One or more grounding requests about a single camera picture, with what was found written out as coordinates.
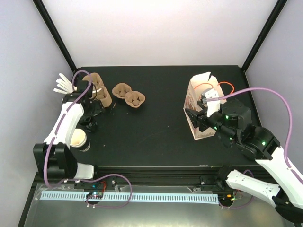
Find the black plastic cup lid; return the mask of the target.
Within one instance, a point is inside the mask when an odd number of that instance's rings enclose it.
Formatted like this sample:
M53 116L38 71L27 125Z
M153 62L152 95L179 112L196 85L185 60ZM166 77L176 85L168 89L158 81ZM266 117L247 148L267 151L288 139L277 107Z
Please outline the black plastic cup lid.
M91 114L83 115L79 120L79 124L87 131L94 131L97 128L97 122Z

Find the cream bear-print paper bag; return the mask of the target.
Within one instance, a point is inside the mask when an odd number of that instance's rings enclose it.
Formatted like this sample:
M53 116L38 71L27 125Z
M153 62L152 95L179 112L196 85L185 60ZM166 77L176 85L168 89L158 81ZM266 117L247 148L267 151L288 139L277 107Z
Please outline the cream bear-print paper bag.
M211 72L194 75L189 81L183 110L194 140L212 137L215 134L215 130L211 128L208 128L203 132L201 132L198 128L195 129L189 116L185 111L186 108L195 111L201 111L202 108L198 106L197 101L201 99L202 92L209 88L213 88L214 90L216 90L219 97L224 96L224 93L222 91L221 86L219 85L217 78L211 75Z

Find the black paper coffee cup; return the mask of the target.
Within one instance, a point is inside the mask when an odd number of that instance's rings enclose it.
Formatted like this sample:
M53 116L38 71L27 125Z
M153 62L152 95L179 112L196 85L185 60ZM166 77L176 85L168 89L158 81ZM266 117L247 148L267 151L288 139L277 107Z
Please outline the black paper coffee cup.
M87 134L82 129L75 129L71 138L70 146L80 150L81 152L87 152L91 145Z

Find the brown pulp two-cup carrier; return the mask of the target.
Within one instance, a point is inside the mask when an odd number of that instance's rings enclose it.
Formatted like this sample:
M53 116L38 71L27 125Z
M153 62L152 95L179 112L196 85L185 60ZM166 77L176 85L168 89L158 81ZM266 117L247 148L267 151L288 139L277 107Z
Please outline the brown pulp two-cup carrier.
M125 100L132 108L139 108L145 102L145 96L139 91L132 91L126 83L119 83L112 89L112 94L119 99Z

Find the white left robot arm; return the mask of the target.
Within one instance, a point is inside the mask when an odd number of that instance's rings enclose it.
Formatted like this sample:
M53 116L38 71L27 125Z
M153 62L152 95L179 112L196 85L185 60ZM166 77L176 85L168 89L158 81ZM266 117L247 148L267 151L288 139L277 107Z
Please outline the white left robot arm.
M84 138L75 148L87 151L90 141L87 134L97 130L94 116L102 112L100 101L92 101L93 84L80 81L77 89L65 95L60 115L43 143L33 147L39 174L44 181L48 179L85 179L86 185L96 189L102 178L95 173L91 164L80 163L71 151L72 137L76 129L84 131Z

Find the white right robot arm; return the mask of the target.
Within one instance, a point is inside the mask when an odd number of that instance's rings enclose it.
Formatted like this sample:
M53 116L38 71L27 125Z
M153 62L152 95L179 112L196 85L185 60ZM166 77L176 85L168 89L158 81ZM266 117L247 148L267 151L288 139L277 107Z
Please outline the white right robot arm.
M266 128L254 126L251 110L238 100L218 107L202 106L200 111L185 109L194 128L215 130L219 140L228 148L235 146L248 159L261 165L276 181L275 184L242 174L224 166L215 179L216 187L244 191L275 208L284 219L293 223L303 221L303 185L296 168L288 167L284 160L284 149L277 138Z

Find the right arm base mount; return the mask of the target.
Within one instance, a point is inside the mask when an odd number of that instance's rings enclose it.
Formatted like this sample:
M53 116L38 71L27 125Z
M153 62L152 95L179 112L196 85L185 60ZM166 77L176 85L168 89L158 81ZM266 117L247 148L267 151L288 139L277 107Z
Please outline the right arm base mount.
M200 187L202 191L208 192L232 192L232 189L228 186L226 180L228 174L235 170L230 166L223 166L215 170L211 170L209 173L200 175Z

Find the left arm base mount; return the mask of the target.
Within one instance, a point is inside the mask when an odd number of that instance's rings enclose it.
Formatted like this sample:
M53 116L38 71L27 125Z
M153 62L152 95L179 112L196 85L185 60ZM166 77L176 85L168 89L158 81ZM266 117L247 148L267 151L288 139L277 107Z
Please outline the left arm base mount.
M112 190L115 187L115 184L116 177L112 176L93 183L80 181L74 185L74 189L82 189L85 191L101 191L103 189Z

